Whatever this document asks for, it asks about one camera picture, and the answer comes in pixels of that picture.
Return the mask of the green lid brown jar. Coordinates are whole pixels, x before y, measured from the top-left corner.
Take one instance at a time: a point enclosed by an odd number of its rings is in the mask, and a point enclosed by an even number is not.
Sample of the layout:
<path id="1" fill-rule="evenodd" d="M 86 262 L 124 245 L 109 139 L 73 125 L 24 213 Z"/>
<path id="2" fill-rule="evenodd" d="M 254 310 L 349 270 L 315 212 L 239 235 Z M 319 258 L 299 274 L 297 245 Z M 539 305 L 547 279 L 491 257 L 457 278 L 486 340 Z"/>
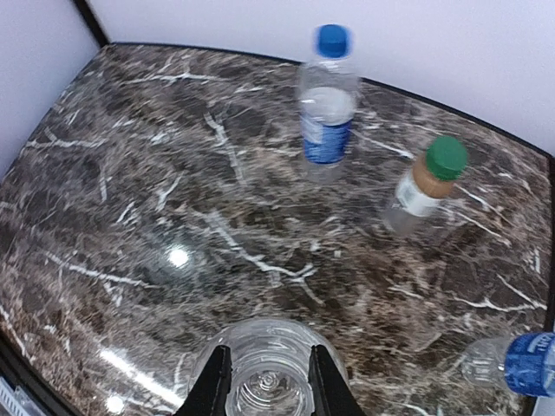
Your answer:
<path id="1" fill-rule="evenodd" d="M 383 213 L 388 228 L 409 234 L 430 218 L 467 166 L 467 150 L 455 137 L 439 136 L 401 176 Z"/>

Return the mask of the clear plastic bottle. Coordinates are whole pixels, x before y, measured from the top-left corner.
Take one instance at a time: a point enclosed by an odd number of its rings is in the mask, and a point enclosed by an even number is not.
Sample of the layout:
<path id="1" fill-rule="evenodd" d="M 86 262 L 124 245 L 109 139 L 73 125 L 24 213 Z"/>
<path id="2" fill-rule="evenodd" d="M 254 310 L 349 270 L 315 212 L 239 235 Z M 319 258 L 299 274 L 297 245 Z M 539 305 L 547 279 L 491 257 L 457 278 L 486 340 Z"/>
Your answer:
<path id="1" fill-rule="evenodd" d="M 310 415 L 314 411 L 308 382 L 310 352 L 316 345 L 328 349 L 339 373 L 348 379 L 341 356 L 317 331 L 301 322 L 264 317 L 234 322 L 210 339 L 193 365 L 188 390 L 219 345 L 231 350 L 228 415 Z"/>

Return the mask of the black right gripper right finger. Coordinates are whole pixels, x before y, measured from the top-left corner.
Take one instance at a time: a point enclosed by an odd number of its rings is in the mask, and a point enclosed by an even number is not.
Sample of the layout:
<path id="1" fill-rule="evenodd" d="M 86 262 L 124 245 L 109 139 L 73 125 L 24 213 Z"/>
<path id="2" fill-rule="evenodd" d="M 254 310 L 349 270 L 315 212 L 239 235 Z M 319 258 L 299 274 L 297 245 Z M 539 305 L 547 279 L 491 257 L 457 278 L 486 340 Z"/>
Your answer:
<path id="1" fill-rule="evenodd" d="M 308 381 L 316 416 L 364 416 L 356 400 L 323 345 L 311 348 Z"/>

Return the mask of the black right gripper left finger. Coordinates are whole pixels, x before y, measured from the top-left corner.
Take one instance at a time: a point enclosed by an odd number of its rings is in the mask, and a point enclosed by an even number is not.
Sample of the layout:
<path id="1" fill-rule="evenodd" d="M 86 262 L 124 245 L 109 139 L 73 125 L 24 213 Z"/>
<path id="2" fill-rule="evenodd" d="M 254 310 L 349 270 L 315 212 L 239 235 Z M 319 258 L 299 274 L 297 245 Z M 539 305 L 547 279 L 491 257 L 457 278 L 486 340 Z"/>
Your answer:
<path id="1" fill-rule="evenodd" d="M 232 384 L 231 349 L 217 346 L 192 390 L 174 416 L 226 416 L 225 403 Z"/>

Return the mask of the blue cap water bottle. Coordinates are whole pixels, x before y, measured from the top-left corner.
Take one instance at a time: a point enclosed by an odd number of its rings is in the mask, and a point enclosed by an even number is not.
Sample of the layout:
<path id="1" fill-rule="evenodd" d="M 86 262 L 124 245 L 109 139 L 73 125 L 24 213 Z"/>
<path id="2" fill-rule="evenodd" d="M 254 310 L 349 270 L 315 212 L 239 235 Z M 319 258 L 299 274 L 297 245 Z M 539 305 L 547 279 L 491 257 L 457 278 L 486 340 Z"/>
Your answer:
<path id="1" fill-rule="evenodd" d="M 297 102 L 307 179 L 339 176 L 357 107 L 359 77 L 349 58 L 350 32 L 339 24 L 316 31 L 315 54 L 299 68 Z"/>

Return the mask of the blue label Pocari bottle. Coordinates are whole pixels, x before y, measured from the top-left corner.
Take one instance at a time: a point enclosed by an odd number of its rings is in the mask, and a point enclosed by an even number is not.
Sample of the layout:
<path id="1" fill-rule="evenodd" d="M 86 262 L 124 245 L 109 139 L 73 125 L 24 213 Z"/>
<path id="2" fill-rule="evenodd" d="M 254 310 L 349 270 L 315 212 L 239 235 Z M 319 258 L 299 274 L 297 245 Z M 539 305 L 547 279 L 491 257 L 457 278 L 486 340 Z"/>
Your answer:
<path id="1" fill-rule="evenodd" d="M 473 342 L 460 364 L 465 380 L 530 397 L 554 396 L 554 333 Z"/>

